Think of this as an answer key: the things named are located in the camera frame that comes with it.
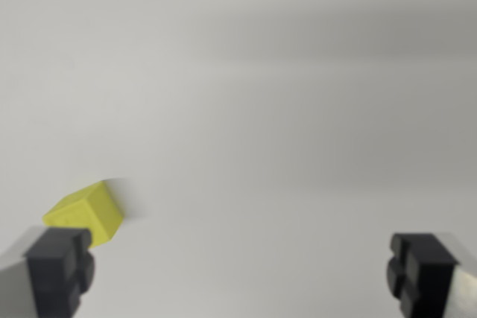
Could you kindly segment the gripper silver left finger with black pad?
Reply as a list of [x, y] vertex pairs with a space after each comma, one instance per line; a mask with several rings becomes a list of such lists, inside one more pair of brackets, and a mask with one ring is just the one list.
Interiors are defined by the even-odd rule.
[[32, 226], [1, 253], [2, 317], [73, 317], [95, 274], [86, 228]]

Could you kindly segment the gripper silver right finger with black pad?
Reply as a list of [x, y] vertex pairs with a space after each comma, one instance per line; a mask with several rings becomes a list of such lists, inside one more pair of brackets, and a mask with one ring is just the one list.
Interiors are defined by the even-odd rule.
[[395, 233], [386, 269], [407, 318], [476, 316], [476, 255], [449, 233]]

